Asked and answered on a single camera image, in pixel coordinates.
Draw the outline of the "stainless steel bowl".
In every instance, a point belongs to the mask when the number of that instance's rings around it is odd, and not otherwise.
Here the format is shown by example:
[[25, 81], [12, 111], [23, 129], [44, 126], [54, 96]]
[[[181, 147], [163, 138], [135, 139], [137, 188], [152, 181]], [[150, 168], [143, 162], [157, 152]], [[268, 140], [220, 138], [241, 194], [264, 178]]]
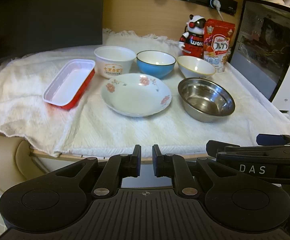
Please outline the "stainless steel bowl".
[[190, 77], [178, 84], [182, 105], [189, 116], [200, 122], [216, 122], [234, 113], [236, 104], [230, 93], [217, 83]]

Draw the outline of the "red white rectangular tray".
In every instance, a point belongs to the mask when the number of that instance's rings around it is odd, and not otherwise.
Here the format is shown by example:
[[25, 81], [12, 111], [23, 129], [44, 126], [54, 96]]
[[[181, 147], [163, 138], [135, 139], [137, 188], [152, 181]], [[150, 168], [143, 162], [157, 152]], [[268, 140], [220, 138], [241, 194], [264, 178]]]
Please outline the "red white rectangular tray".
[[55, 107], [70, 110], [76, 106], [95, 75], [95, 61], [74, 59], [57, 73], [42, 99]]

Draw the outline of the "white yellow-rimmed bowl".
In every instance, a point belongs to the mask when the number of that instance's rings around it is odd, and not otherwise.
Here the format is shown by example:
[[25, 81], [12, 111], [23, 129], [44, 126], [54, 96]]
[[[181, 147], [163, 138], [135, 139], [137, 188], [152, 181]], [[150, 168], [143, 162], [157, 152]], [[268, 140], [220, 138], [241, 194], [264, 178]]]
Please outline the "white yellow-rimmed bowl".
[[185, 78], [198, 77], [206, 79], [216, 73], [216, 69], [212, 64], [197, 57], [179, 56], [177, 63]]

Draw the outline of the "blue ceramic bowl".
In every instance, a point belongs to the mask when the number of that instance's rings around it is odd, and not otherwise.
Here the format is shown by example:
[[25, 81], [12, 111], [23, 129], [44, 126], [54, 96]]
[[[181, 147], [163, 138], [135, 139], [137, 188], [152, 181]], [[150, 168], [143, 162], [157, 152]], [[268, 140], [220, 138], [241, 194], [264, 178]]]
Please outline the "blue ceramic bowl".
[[162, 51], [145, 50], [137, 54], [136, 61], [142, 73], [162, 79], [172, 72], [176, 58]]

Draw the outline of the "white paper bowl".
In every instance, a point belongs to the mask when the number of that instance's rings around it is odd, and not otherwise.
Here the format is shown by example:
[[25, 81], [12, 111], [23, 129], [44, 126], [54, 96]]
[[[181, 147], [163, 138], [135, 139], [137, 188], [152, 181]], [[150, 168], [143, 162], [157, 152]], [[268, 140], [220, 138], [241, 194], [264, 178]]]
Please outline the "white paper bowl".
[[132, 50], [119, 46], [102, 46], [94, 54], [96, 72], [107, 79], [128, 74], [136, 58]]

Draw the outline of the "white floral plate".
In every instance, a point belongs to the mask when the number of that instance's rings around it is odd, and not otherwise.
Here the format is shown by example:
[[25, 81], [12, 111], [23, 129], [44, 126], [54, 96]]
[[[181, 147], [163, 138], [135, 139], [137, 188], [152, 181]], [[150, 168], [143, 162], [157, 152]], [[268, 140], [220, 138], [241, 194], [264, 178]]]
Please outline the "white floral plate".
[[134, 118], [160, 113], [172, 101], [172, 93], [163, 81], [140, 73], [109, 79], [101, 89], [101, 97], [116, 113]]

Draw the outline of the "microwave oven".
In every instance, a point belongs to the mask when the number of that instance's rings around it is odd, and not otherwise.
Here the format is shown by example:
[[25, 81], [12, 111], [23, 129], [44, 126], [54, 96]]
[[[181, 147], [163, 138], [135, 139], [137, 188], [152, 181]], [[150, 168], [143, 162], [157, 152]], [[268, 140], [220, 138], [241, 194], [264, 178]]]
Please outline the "microwave oven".
[[290, 7], [244, 0], [230, 64], [280, 111], [290, 109]]

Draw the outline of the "beige chair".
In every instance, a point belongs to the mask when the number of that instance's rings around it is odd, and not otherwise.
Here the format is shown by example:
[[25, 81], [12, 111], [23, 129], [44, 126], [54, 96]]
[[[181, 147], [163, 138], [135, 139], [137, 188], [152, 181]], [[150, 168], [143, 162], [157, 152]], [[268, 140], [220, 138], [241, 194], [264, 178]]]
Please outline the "beige chair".
[[31, 158], [25, 139], [0, 134], [0, 195], [14, 185], [44, 174]]

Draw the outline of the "red white robot toy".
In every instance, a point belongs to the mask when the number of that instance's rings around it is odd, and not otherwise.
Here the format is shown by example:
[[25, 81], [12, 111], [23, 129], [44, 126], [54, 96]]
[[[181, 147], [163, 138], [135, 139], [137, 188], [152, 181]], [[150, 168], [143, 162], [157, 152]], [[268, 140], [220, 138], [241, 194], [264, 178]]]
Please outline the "red white robot toy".
[[203, 59], [204, 31], [206, 19], [199, 15], [189, 15], [184, 33], [179, 40], [179, 48], [183, 55]]

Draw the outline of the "red cereal bag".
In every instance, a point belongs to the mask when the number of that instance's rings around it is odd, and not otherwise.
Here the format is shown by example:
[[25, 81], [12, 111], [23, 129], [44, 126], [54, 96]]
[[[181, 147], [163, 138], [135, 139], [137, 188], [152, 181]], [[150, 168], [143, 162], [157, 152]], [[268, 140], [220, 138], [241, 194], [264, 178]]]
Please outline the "red cereal bag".
[[229, 58], [230, 42], [236, 25], [230, 22], [208, 19], [204, 30], [204, 60], [212, 64], [216, 72], [225, 70]]

